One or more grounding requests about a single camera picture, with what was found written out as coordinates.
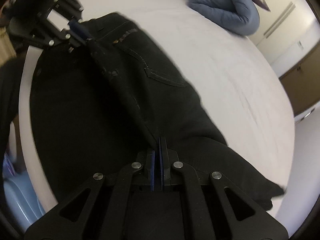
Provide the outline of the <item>left hand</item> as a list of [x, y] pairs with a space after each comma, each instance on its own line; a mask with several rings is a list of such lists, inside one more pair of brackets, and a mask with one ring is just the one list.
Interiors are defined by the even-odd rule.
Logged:
[[11, 9], [12, 9], [12, 0], [6, 0], [3, 7], [1, 8], [1, 17], [0, 17], [1, 28], [4, 28], [9, 25], [9, 22], [12, 18]]

